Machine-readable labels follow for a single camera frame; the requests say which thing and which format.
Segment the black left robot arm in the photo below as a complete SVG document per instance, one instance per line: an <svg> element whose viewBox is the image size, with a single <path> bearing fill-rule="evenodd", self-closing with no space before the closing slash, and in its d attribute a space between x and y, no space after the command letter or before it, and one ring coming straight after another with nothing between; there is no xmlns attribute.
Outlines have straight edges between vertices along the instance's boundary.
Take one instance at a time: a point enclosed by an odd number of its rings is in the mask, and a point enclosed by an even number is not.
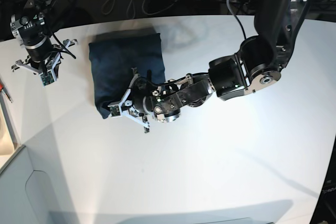
<svg viewBox="0 0 336 224"><path fill-rule="evenodd" d="M209 63L203 73L153 83L134 72L120 101L109 104L113 118L125 116L149 131L148 116L160 123L176 120L184 106L201 106L213 93L226 101L266 88L281 78L295 47L311 0L258 0L256 35L239 50Z"/></svg>

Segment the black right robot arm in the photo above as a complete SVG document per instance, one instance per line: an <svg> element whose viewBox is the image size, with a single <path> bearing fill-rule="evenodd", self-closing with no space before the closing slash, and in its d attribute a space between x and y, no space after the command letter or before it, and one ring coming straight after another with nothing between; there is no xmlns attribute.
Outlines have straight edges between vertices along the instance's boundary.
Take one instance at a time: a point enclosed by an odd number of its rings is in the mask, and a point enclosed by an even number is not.
<svg viewBox="0 0 336 224"><path fill-rule="evenodd" d="M72 15L78 0L73 0L68 13ZM60 41L56 32L68 21L69 16L55 17L51 11L56 0L27 0L20 14L12 15L10 28L19 45L28 55L17 60L12 71L24 69L40 77L44 86L58 80L62 55L73 56L69 47L78 43L76 39Z"/></svg>

